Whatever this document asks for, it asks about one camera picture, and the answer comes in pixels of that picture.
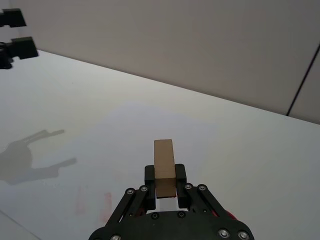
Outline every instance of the wooden block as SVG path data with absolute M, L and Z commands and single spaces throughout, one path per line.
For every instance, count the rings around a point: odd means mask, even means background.
M 154 178 L 157 199 L 176 196 L 176 170 L 172 139 L 154 141 Z

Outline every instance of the red stain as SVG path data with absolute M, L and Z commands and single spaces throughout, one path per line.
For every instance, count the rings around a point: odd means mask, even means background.
M 81 186 L 78 187 L 76 194 L 76 202 L 75 202 L 75 215 L 81 215 L 86 213 L 85 207 L 85 199 L 84 199 L 84 191 Z
M 104 194 L 103 207 L 101 209 L 99 220 L 106 224 L 112 214 L 112 195 L 110 192 Z

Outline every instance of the white table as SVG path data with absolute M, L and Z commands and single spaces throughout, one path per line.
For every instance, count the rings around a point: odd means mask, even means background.
M 255 239 L 318 238 L 319 125 L 42 51 L 1 71 L 0 113 L 0 210 L 42 240 L 87 239 L 161 138 Z

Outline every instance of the bolt head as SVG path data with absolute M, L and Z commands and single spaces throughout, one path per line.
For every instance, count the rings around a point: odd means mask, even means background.
M 147 190 L 148 190 L 148 188 L 147 188 L 146 186 L 141 187 L 141 191 L 142 191 L 142 192 L 145 192 L 145 191 L 147 191 Z
M 226 229 L 220 229 L 219 230 L 220 237 L 226 239 L 230 236 L 229 232 Z
M 152 213 L 152 214 L 151 214 L 151 218 L 152 218 L 153 220 L 158 219 L 158 218 L 159 218 L 159 213 L 157 213 L 157 212 Z
M 113 235 L 110 240 L 121 240 L 121 237 L 119 235 Z
M 248 233 L 246 233 L 245 231 L 240 231 L 240 232 L 238 233 L 238 236 L 239 236 L 239 238 L 242 239 L 242 240 L 249 240 L 249 235 L 248 235 Z
M 128 191 L 126 191 L 127 194 L 133 194 L 134 191 L 132 189 L 129 189 Z
M 201 185 L 201 186 L 199 186 L 199 189 L 200 189 L 201 191 L 204 191 L 204 190 L 206 190 L 206 187 L 203 186 L 203 185 Z
M 184 187 L 185 187 L 185 189 L 191 189 L 192 188 L 191 184 L 189 184 L 189 183 L 187 183 Z
M 178 212 L 178 217 L 179 218 L 184 218 L 186 216 L 186 214 L 183 211 L 179 211 Z

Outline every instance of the gray wall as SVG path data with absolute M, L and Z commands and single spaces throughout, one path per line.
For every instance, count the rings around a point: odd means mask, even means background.
M 286 114 L 318 0 L 11 0 L 39 49 Z
M 318 55 L 293 105 L 290 117 L 320 124 L 320 56 Z

